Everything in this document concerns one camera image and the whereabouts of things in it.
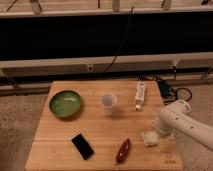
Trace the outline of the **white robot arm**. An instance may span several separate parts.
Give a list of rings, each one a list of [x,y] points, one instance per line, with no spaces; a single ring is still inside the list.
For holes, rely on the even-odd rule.
[[[213,127],[189,117],[191,107],[184,100],[177,100],[163,106],[158,113],[154,127],[161,138],[178,130],[213,151]]]

